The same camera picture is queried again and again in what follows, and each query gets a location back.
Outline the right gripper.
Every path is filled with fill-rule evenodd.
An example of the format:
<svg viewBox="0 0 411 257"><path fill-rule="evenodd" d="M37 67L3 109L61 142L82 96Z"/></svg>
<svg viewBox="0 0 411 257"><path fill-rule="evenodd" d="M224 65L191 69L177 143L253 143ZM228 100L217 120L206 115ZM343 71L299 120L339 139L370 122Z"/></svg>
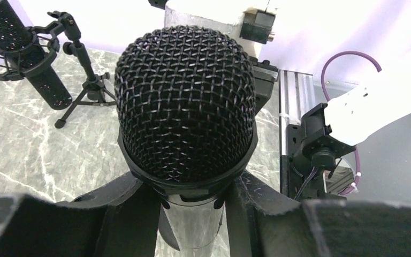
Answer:
<svg viewBox="0 0 411 257"><path fill-rule="evenodd" d="M250 57L255 79L256 113L261 111L272 95L273 87L278 79L278 68L269 60L259 61Z"/></svg>

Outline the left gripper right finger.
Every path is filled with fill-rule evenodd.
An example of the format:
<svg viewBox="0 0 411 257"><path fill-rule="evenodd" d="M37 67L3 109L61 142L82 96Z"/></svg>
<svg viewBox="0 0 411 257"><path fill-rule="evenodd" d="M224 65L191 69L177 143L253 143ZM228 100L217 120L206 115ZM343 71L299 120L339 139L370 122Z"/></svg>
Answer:
<svg viewBox="0 0 411 257"><path fill-rule="evenodd" d="M296 202L244 172L225 208L231 256L411 256L411 203Z"/></svg>

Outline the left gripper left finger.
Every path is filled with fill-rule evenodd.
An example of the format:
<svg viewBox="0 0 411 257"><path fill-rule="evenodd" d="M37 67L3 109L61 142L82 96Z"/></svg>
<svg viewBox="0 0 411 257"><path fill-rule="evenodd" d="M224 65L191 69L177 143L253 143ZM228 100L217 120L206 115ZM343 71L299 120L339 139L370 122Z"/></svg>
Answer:
<svg viewBox="0 0 411 257"><path fill-rule="evenodd" d="M161 203L131 173L72 202L0 194L0 256L154 256Z"/></svg>

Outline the black microphone orange tip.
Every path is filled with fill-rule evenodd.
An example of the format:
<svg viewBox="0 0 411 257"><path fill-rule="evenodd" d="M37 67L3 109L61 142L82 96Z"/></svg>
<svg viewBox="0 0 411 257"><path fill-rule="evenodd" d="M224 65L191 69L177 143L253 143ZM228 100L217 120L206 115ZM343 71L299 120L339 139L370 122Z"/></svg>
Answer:
<svg viewBox="0 0 411 257"><path fill-rule="evenodd" d="M160 195L181 256L211 256L224 192L257 145L247 53L210 28L158 29L124 50L114 88L130 171Z"/></svg>

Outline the black shock mount tripod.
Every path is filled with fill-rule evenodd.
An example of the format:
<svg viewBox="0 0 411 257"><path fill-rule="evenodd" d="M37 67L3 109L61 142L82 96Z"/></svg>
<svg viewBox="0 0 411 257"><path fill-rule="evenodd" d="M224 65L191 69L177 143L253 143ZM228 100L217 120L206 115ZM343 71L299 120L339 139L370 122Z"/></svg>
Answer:
<svg viewBox="0 0 411 257"><path fill-rule="evenodd" d="M33 35L30 45L41 48L45 47L49 50L45 53L40 64L30 69L22 69L20 64L8 62L11 57L19 57L20 54L27 53L27 47L16 51L0 49L0 80L17 81L29 75L40 75L42 71L46 71L51 66L61 48L67 55L76 57L84 69L87 79L82 84L81 93L72 101L63 116L55 122L55 128L61 129L77 106L112 106L116 105L116 97L106 89L104 83L105 80L110 79L110 73L106 72L103 75L94 73L86 47L80 42L81 32L73 16L68 12L59 11L48 12L48 15L56 20L45 27L35 26L27 28ZM60 47L59 39L57 38L61 33L64 33L68 38L68 42L64 43L62 47Z"/></svg>

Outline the black microphone silver grille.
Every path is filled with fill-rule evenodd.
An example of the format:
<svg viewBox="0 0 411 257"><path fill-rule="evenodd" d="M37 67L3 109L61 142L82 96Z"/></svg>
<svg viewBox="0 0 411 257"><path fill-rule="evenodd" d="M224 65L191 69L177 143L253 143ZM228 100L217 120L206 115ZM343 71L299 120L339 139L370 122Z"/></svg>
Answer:
<svg viewBox="0 0 411 257"><path fill-rule="evenodd" d="M52 68L60 46L54 36L40 43L44 28L26 27L8 1L0 1L0 81L27 79L54 110L72 103L72 96Z"/></svg>

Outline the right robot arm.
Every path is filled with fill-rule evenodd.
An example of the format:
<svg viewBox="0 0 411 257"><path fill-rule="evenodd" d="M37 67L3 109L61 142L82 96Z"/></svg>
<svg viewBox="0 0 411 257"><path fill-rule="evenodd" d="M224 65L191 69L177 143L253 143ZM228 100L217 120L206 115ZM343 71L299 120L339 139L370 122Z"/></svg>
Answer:
<svg viewBox="0 0 411 257"><path fill-rule="evenodd" d="M382 68L371 56L377 73L347 93L328 99L299 120L300 135L291 167L303 175L333 171L336 159L355 151L383 127L411 114L411 51Z"/></svg>

